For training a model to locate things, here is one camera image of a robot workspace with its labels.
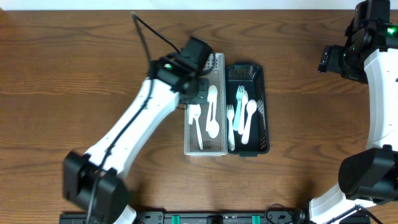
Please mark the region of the white spoon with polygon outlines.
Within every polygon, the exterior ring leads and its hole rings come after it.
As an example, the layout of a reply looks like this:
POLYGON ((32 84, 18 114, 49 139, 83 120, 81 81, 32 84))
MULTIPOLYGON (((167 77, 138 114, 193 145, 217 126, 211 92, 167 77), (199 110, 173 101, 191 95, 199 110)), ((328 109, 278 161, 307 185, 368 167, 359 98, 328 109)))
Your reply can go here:
POLYGON ((216 120, 216 103, 214 100, 209 101, 206 131, 208 132, 209 136, 213 139, 217 137, 220 131, 220 126, 216 120))
POLYGON ((203 149, 203 140, 202 140, 200 124, 199 124, 201 108, 200 108, 200 105, 191 105, 190 109, 192 111, 193 119, 195 120, 195 123, 196 123, 198 144, 199 144, 200 150, 202 150, 203 149))
POLYGON ((193 121, 198 121, 201 115, 201 106, 199 104, 189 105, 188 123, 193 124, 193 121))
POLYGON ((216 101, 218 90, 215 85, 211 85, 208 89, 207 102, 209 102, 208 115, 206 119, 206 131, 213 132, 213 121, 216 116, 216 101))
POLYGON ((244 131, 243 131, 243 135, 242 135, 242 139, 241 139, 241 142, 243 144, 247 144, 249 142, 249 135, 250 135, 250 128, 251 128, 251 119, 252 119, 253 114, 257 110, 256 100, 249 100, 247 105, 246 105, 246 110, 247 110, 247 113, 248 113, 248 117, 247 117, 247 120, 246 120, 246 125, 244 127, 244 131))

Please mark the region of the white plastic fork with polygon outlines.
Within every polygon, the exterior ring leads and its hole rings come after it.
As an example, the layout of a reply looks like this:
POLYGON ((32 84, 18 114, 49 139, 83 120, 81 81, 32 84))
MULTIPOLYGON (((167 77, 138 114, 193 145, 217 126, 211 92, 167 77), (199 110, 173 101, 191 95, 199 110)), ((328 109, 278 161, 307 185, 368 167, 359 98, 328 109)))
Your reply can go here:
POLYGON ((227 119, 228 119, 228 146, 230 151, 235 150, 235 140, 233 131, 234 108, 232 105, 227 105, 227 119))

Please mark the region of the mint green plastic fork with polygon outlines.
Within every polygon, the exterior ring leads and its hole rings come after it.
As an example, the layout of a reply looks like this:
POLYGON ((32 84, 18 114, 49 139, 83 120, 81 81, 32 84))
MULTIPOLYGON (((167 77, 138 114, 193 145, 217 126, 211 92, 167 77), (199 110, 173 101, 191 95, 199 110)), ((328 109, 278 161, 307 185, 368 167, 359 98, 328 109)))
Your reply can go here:
POLYGON ((233 130, 237 131, 239 128, 239 120, 240 120, 240 115, 241 115, 241 105, 242 105, 242 100, 243 100, 243 93, 244 93, 244 86, 240 85, 238 86, 237 92, 236 92, 236 100, 237 100, 237 105, 236 105, 236 112, 233 120, 233 130))

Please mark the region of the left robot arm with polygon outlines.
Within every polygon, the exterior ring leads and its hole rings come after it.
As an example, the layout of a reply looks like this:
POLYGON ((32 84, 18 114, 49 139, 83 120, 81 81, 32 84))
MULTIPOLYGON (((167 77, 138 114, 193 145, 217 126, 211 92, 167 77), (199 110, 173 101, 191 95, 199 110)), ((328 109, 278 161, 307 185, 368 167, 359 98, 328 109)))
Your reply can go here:
POLYGON ((123 180, 158 125, 181 101, 193 101, 213 49, 190 37, 180 52, 149 62, 147 78, 116 124, 84 154, 63 160, 63 197, 86 211, 83 223, 133 223, 123 180))

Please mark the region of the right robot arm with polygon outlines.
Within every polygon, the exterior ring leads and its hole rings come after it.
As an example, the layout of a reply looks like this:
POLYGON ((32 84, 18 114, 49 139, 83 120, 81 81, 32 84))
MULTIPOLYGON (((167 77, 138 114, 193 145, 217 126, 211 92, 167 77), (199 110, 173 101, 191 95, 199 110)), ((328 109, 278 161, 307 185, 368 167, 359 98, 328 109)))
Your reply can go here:
POLYGON ((304 223, 339 223, 369 207, 397 201, 397 25, 390 2, 356 5, 344 46, 327 45, 318 66, 369 88, 369 136, 363 152, 340 165, 338 183, 313 198, 304 223))

